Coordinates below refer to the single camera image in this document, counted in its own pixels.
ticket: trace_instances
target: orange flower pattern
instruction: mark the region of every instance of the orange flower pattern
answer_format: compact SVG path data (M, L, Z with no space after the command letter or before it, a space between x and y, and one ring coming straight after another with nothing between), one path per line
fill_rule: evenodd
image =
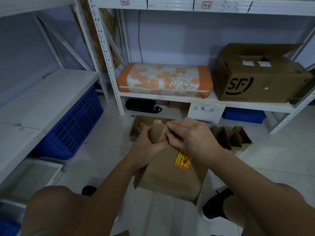
M198 67L136 63L127 76L127 85L136 93L195 97L197 92L192 90L199 88Z

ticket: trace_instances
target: bare leg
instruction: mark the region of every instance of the bare leg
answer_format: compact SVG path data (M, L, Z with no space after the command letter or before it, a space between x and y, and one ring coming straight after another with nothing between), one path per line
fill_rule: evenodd
M47 186L37 191L29 200L21 236L30 236L38 231L56 232L76 215L89 197L73 193L65 186Z
M277 183L277 185L287 191L288 194L294 194L305 201L301 193L293 187L282 183ZM224 200L223 211L231 222L244 228L242 236L265 236L246 206L236 195L230 196Z

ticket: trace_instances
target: blue plastic basket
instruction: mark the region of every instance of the blue plastic basket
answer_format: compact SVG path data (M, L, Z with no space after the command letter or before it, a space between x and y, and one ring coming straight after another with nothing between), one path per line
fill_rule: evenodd
M229 120L261 124L265 120L266 115L261 110L226 107L222 117Z
M0 235L1 236L16 236L21 229L21 225L0 220Z
M31 152L36 157L68 160L74 156L104 110L92 86Z

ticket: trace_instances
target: person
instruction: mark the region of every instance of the person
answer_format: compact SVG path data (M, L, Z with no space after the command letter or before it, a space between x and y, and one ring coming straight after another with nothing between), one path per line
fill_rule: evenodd
M143 129L128 155L91 196L63 186L35 193L26 207L21 236L109 235L132 175L170 145L206 164L229 187L200 209L204 219L229 219L244 228L243 236L314 235L315 209L297 190L270 181L223 149L202 122L184 118L167 126L181 139L167 133L168 142L152 144L150 127Z

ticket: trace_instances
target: black shoe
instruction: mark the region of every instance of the black shoe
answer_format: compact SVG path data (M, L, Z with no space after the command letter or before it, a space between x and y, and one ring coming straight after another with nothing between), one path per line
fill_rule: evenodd
M87 195L87 196L92 196L92 194L94 194L94 192L97 190L96 187L94 186L85 186L83 189L82 189L82 195Z
M234 193L229 188L223 190L221 193L216 191L216 193L217 194L209 199L208 202L199 210L199 214L206 221L218 217L223 217L228 220L223 212L223 202L227 197L234 195Z

